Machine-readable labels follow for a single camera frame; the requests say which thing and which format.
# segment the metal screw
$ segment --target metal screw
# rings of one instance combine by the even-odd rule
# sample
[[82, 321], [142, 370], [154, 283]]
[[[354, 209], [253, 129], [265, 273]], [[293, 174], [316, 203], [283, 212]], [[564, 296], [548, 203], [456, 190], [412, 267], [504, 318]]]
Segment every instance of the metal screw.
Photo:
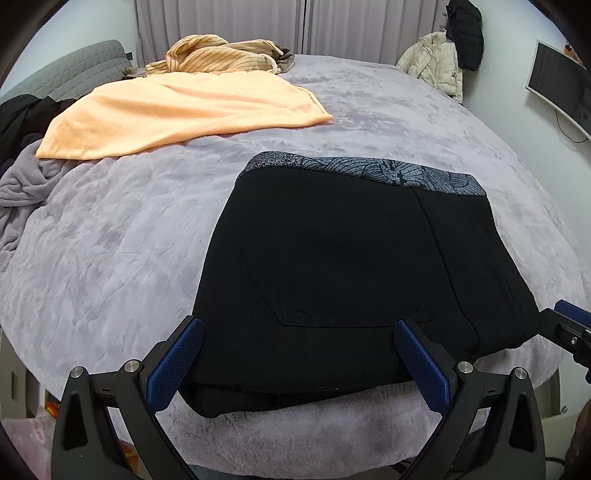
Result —
[[457, 369], [463, 374], [471, 374], [474, 371], [474, 367], [469, 362], [458, 363]]
[[70, 376], [72, 378], [78, 378], [84, 373], [84, 369], [82, 367], [74, 367], [70, 372]]
[[515, 369], [515, 376], [521, 380], [525, 380], [527, 378], [527, 370], [525, 368], [517, 367]]
[[139, 368], [139, 362], [137, 360], [129, 360], [125, 363], [125, 371], [129, 373], [135, 372]]

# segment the black folded garment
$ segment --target black folded garment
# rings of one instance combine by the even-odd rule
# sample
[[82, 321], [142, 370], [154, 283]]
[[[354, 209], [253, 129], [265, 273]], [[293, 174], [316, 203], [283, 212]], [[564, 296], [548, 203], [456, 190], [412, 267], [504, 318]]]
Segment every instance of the black folded garment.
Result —
[[392, 341], [402, 317], [457, 361], [538, 330], [473, 177], [279, 152], [238, 177], [193, 314], [205, 342], [179, 391], [205, 417], [408, 381]]

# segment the cable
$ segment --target cable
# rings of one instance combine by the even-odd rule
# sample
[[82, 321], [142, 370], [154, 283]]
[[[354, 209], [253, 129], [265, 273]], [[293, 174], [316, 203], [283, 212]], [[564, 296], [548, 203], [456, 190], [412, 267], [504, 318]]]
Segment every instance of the cable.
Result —
[[564, 133], [564, 131], [562, 130], [562, 127], [560, 126], [560, 122], [558, 121], [558, 112], [556, 111], [556, 108], [554, 109], [554, 113], [556, 115], [556, 123], [558, 124], [558, 128], [560, 129], [560, 131], [562, 132], [562, 134], [568, 138], [572, 143], [585, 143], [588, 138], [585, 138], [585, 140], [581, 140], [580, 142], [577, 142], [575, 140], [573, 140], [572, 138], [570, 138], [567, 134]]
[[563, 467], [566, 467], [566, 462], [564, 460], [562, 460], [562, 458], [557, 458], [557, 457], [546, 457], [546, 462], [554, 462], [554, 463], [559, 463], [560, 465], [562, 465]]

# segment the orange towel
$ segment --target orange towel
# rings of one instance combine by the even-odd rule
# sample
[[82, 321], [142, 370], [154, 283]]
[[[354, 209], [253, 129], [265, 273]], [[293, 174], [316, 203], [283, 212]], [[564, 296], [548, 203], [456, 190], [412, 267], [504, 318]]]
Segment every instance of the orange towel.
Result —
[[332, 118], [314, 94], [272, 73], [164, 73], [95, 88], [53, 119], [37, 158], [98, 160]]

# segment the mounted monitor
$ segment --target mounted monitor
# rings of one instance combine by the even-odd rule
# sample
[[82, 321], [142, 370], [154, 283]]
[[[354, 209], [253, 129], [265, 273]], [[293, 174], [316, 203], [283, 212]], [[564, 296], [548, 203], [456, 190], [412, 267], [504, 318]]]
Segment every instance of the mounted monitor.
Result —
[[585, 67], [539, 41], [526, 88], [546, 100], [591, 140], [591, 74]]

